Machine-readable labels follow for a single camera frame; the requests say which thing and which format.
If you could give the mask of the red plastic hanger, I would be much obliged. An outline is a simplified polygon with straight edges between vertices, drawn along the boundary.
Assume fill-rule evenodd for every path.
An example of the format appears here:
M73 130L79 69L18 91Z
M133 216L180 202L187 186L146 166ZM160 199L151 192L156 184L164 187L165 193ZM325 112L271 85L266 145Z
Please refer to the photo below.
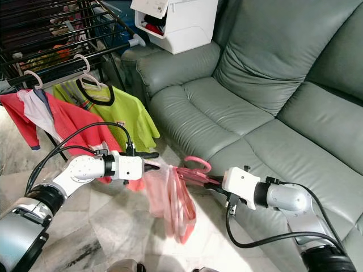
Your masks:
M202 168L174 167L177 177L186 183L203 186L204 183L201 182L201 179L209 177L207 174L212 169L211 165L206 160L198 158L197 156L185 156L184 161L198 163Z

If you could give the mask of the pink patterned garment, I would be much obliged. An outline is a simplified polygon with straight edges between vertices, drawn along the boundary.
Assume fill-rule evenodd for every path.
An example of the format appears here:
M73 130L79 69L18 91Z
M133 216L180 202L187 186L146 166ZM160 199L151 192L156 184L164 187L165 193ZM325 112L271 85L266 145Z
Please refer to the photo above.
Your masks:
M163 163L158 171L144 171L141 179L129 181L127 189L144 191L149 213L164 221L166 235L179 244L187 243L196 224L196 207L187 183L175 174L174 167Z

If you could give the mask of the lime green shirt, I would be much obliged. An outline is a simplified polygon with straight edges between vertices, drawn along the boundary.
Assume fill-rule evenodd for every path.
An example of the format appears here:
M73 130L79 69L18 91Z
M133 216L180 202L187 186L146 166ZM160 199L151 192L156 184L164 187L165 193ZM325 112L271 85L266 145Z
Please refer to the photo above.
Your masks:
M142 102L119 88L96 89L84 80L83 87L76 80L52 86L52 95L60 100L93 112L102 120L117 122L129 132L138 152L155 150L160 137L155 122Z

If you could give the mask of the red shirt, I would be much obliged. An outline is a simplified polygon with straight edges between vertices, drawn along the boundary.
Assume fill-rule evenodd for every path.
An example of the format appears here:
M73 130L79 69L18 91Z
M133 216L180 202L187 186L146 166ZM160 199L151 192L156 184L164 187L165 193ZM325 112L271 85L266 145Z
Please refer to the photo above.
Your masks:
M58 143L86 125L102 122L101 117L58 99L40 89L21 89L2 94L0 102L31 150L39 150L38 130L47 132ZM94 125L65 143L67 146L90 148L91 152L72 148L71 155L92 155L94 150L106 148L125 152L107 125Z

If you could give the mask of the black metal drying rack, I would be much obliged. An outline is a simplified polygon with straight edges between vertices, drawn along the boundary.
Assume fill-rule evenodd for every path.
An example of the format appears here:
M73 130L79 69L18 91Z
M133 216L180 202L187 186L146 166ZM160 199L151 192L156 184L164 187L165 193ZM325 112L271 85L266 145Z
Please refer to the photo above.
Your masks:
M1 93L42 85L44 88L81 75L82 54L91 75L106 82L114 55L145 41L102 0L1 0ZM72 59L56 60L53 46L71 49Z

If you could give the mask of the red cloth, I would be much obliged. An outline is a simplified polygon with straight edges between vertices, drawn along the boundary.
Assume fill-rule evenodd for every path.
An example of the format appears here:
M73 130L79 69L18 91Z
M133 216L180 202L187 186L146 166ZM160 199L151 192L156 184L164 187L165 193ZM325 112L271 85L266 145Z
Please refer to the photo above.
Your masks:
M148 29L148 31L150 31L151 33L155 33L158 36L164 36L163 27L148 22L143 22L142 25L145 27L145 29Z

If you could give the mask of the grey green leather sofa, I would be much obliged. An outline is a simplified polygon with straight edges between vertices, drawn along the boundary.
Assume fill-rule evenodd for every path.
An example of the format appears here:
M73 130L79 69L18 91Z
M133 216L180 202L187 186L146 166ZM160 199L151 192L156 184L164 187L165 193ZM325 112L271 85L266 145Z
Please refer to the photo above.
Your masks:
M247 165L311 189L363 272L363 0L221 4L210 44L126 50L124 87L213 174Z

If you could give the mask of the orange toy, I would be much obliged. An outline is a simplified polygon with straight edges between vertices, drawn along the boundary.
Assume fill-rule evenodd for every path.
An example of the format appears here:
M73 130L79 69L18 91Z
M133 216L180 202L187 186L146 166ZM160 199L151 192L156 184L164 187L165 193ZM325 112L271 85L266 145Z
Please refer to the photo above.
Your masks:
M55 46L53 46L53 49L58 48L58 50L54 52L56 60L58 60L60 62L72 60L71 49L69 49L69 48L60 49L60 47L63 47L63 46L64 45L55 45Z

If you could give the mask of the white lidded storage box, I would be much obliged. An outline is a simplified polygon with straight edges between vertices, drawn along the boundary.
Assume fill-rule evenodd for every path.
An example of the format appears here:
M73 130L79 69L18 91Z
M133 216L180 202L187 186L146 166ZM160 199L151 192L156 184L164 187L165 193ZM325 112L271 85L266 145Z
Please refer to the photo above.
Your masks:
M134 23L149 42L171 54L211 42L218 0L132 0ZM151 33L143 22L163 27L164 36Z

